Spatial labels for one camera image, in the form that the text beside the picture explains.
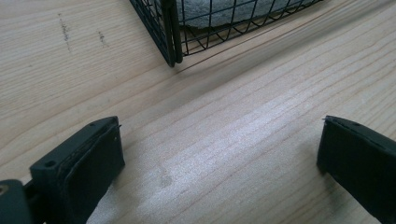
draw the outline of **light wooden surface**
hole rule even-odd
[[[0,179],[117,115],[90,223],[377,223],[316,167],[325,115],[396,139],[396,4],[331,0],[169,68],[128,0],[0,1]]]

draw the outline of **scratch mark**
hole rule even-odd
[[[102,34],[102,32],[98,31],[100,42],[102,42],[103,47],[108,47],[107,42],[105,41],[105,36]]]
[[[70,31],[70,28],[66,26],[66,24],[64,23],[62,18],[59,18],[59,23],[61,24],[62,33],[64,34],[64,41],[66,42],[67,49],[71,53],[72,51],[71,51],[70,45],[69,45],[69,39],[70,39],[69,31]]]

